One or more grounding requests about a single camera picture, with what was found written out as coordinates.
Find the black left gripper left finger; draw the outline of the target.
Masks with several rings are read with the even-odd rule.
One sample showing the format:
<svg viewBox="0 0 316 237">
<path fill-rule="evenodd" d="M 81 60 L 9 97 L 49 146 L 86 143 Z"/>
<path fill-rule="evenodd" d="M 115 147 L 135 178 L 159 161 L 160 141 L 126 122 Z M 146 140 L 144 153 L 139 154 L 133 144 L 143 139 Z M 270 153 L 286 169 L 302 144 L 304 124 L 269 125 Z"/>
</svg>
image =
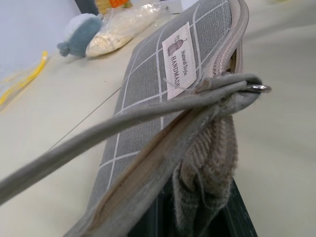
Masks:
<svg viewBox="0 0 316 237">
<path fill-rule="evenodd" d="M 130 237 L 177 237 L 171 178 L 164 185 L 150 208 L 130 231 Z"/>
</svg>

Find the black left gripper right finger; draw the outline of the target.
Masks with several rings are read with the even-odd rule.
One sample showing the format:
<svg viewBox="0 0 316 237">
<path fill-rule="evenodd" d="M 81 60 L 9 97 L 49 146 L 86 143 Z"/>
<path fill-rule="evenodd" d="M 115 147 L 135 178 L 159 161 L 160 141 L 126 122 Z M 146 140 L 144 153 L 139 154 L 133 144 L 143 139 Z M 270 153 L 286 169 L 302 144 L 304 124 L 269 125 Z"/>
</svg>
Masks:
<svg viewBox="0 0 316 237">
<path fill-rule="evenodd" d="M 218 219 L 219 237 L 258 237 L 235 180 L 229 201 L 219 212 Z"/>
</svg>

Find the grey grid fabric pouch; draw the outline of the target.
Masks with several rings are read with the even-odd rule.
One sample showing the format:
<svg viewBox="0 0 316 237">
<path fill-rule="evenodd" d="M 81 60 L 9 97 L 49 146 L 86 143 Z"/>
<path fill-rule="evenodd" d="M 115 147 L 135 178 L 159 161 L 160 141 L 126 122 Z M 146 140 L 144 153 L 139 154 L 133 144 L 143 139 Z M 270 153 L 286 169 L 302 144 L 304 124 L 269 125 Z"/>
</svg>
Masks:
<svg viewBox="0 0 316 237">
<path fill-rule="evenodd" d="M 270 91 L 242 72 L 245 0 L 198 0 L 132 52 L 115 115 L 0 181 L 0 206 L 106 142 L 85 214 L 63 237 L 130 237 L 171 178 L 177 237 L 219 237 L 237 164 L 233 114 Z"/>
</svg>

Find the clear bag of white filling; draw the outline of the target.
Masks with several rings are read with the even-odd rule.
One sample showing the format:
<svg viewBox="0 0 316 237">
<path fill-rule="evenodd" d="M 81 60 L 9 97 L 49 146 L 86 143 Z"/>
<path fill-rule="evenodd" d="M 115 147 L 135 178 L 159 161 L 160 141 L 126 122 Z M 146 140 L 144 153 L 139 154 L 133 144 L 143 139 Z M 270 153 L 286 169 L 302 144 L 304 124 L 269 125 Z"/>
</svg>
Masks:
<svg viewBox="0 0 316 237">
<path fill-rule="evenodd" d="M 86 57 L 98 57 L 125 46 L 155 22 L 161 9 L 158 2 L 112 9 L 104 15 L 101 29 L 88 44 Z"/>
</svg>

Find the blue whale plush toy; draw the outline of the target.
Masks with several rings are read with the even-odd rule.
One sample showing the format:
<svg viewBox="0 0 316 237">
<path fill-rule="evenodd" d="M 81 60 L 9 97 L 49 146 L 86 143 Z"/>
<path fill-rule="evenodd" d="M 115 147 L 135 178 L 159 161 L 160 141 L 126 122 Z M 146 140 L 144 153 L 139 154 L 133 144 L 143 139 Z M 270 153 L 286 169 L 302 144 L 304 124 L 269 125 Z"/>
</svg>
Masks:
<svg viewBox="0 0 316 237">
<path fill-rule="evenodd" d="M 57 44 L 60 55 L 85 57 L 87 46 L 102 27 L 102 19 L 102 14 L 92 13 L 80 14 L 71 19 L 64 29 L 63 42 Z"/>
</svg>

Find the orange toy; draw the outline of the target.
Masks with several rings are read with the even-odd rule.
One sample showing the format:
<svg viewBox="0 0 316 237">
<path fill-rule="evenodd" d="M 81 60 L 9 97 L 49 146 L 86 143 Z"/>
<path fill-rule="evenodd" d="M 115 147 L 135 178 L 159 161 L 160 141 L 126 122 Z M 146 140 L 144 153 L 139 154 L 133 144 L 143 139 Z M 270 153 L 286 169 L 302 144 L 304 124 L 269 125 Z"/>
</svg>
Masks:
<svg viewBox="0 0 316 237">
<path fill-rule="evenodd" d="M 122 7 L 129 8 L 132 7 L 131 0 L 109 0 L 112 8 Z"/>
</svg>

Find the yellow striped toy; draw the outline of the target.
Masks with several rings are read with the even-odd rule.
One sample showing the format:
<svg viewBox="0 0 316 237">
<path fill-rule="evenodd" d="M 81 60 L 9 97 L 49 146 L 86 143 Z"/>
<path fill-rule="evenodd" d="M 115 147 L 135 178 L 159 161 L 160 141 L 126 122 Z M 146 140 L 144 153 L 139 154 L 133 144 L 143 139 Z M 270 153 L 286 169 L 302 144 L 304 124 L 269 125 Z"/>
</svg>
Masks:
<svg viewBox="0 0 316 237">
<path fill-rule="evenodd" d="M 111 7 L 110 0 L 94 0 L 99 13 L 105 14 Z"/>
</svg>

